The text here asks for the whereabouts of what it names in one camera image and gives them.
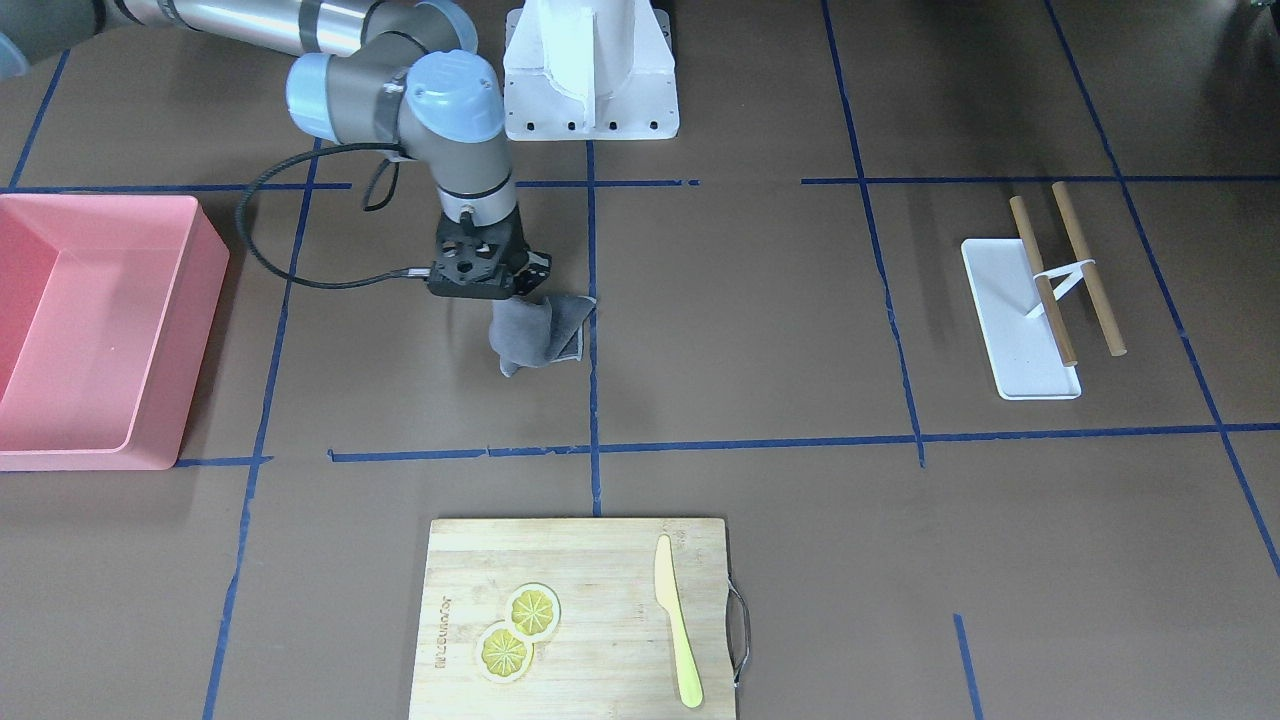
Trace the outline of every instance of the lemon slice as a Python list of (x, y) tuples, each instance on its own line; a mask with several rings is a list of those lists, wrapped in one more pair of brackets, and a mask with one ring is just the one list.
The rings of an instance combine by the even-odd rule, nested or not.
[(559, 624), (559, 598), (541, 583), (516, 588), (507, 603), (507, 619), (516, 637), (531, 643), (543, 642)]
[(484, 676), (494, 683), (518, 680), (532, 661), (532, 643), (516, 637), (507, 623), (490, 625), (476, 643), (476, 662)]

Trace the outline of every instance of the cutting board handle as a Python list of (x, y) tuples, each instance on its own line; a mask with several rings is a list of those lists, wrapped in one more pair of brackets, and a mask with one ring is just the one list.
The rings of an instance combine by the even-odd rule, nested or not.
[[(737, 592), (737, 585), (733, 584), (733, 575), (728, 577), (728, 594), (737, 601), (737, 606), (742, 610), (742, 660), (733, 664), (733, 689), (737, 689), (742, 684), (742, 670), (746, 670), (746, 664), (751, 661), (751, 614), (746, 610), (746, 600), (742, 593)], [(732, 638), (733, 633), (727, 633), (727, 635)], [(728, 656), (732, 660), (732, 644), (728, 648)]]

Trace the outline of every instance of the knife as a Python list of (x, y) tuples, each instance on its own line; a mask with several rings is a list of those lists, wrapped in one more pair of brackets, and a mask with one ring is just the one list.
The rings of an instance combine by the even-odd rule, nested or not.
[(658, 605), (671, 618), (671, 642), (676, 647), (680, 702), (684, 702), (685, 707), (698, 707), (703, 703), (703, 680), (698, 676), (694, 648), (689, 646), (689, 633), (685, 632), (685, 614), (680, 610), (680, 593), (676, 591), (676, 568), (671, 560), (671, 537), (667, 534), (658, 536), (658, 550), (653, 555), (653, 585)]

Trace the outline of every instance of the lime slice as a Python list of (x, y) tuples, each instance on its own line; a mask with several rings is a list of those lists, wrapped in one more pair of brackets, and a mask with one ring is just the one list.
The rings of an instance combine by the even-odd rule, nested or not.
[(520, 585), (511, 593), (507, 619), (516, 637), (531, 643), (543, 642), (559, 624), (559, 598), (552, 588), (541, 583)]
[(511, 632), (507, 623), (490, 625), (476, 643), (476, 662), (494, 683), (518, 680), (534, 660), (534, 646)]

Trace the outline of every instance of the knife handle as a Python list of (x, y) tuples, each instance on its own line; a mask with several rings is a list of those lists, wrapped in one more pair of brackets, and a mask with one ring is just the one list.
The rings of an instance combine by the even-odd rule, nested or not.
[(685, 632), (685, 618), (672, 615), (671, 639), (676, 647), (676, 682), (680, 684), (680, 702), (685, 707), (698, 707), (703, 703), (703, 680), (694, 662), (694, 648), (689, 646), (689, 633)]

